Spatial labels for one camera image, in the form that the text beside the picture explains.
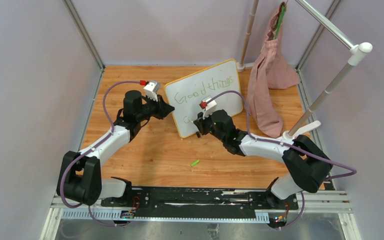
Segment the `wooden tabletop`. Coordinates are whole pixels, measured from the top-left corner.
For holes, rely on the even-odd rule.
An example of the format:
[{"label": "wooden tabletop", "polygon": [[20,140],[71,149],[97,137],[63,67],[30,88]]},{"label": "wooden tabletop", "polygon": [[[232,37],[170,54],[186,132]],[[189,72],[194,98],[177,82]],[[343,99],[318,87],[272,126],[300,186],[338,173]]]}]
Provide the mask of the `wooden tabletop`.
[{"label": "wooden tabletop", "polygon": [[[113,84],[126,80],[156,80],[161,83],[159,94],[165,98],[163,85],[206,68],[206,66],[108,66],[99,88],[83,147],[101,137],[110,124],[104,115],[102,100]],[[239,73],[240,88],[247,94],[250,70]],[[106,108],[113,121],[123,108],[125,92],[139,90],[138,84],[115,87],[106,99]],[[275,110],[283,118],[283,130],[289,130],[303,114],[295,86],[270,90]],[[251,132],[265,136],[251,118]],[[237,128],[246,130],[245,111],[233,117]],[[196,160],[200,162],[191,167]],[[266,188],[276,177],[288,173],[285,165],[271,159],[232,155],[214,136],[180,138],[173,116],[164,120],[152,118],[129,144],[118,150],[102,168],[102,177],[119,177],[133,185]]]}]

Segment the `whiteboard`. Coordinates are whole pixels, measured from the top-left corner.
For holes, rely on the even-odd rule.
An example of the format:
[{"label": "whiteboard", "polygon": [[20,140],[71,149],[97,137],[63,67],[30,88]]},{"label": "whiteboard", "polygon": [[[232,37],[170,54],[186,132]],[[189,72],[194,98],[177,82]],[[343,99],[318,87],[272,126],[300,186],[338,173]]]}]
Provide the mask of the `whiteboard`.
[{"label": "whiteboard", "polygon": [[[236,60],[229,59],[214,66],[167,83],[164,87],[168,103],[174,107],[173,117],[181,138],[195,134],[198,129],[193,121],[202,112],[199,104],[227,90],[241,92]],[[227,93],[215,100],[217,110],[224,109],[229,116],[240,113],[242,99]]]}]

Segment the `horizontal bar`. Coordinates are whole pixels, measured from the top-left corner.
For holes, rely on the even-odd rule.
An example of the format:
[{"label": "horizontal bar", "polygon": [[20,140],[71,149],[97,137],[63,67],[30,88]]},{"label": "horizontal bar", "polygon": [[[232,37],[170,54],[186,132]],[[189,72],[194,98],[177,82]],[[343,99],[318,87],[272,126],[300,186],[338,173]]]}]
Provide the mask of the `horizontal bar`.
[{"label": "horizontal bar", "polygon": [[295,0],[301,7],[303,7],[313,18],[321,23],[329,32],[331,32],[342,44],[348,49],[352,49],[355,44],[351,41],[337,26],[335,26],[329,19],[321,14],[317,9],[311,6],[306,0]]}]

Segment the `green strap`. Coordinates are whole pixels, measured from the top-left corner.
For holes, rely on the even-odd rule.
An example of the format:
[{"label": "green strap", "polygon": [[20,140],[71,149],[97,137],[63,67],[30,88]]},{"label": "green strap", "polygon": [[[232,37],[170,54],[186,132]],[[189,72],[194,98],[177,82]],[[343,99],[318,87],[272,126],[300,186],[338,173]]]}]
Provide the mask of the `green strap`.
[{"label": "green strap", "polygon": [[277,26],[276,26],[276,35],[274,36],[274,39],[278,38],[279,30],[281,29],[282,20],[284,19],[285,15],[285,5],[282,6],[282,10],[280,12],[279,20],[277,20]]}]

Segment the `white wall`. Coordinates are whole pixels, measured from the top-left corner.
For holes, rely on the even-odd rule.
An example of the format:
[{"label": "white wall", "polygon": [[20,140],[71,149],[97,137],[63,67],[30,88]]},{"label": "white wall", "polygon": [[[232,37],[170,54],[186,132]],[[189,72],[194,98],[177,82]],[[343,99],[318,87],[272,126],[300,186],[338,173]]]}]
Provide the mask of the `white wall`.
[{"label": "white wall", "polygon": [[[254,62],[281,0],[259,1],[245,62]],[[309,0],[325,13],[332,0]],[[241,57],[253,0],[73,0],[107,65],[214,64]],[[297,64],[318,23],[294,0],[284,18],[283,52]]]},{"label": "white wall", "polygon": [[[333,19],[356,43],[371,42],[370,53],[316,112],[328,156],[357,168],[339,179],[363,239],[384,239],[384,1],[346,0]],[[329,32],[320,39],[303,71],[312,100],[327,86],[350,53]]]},{"label": "white wall", "polygon": [[61,0],[0,0],[0,239],[39,238],[98,79]]}]

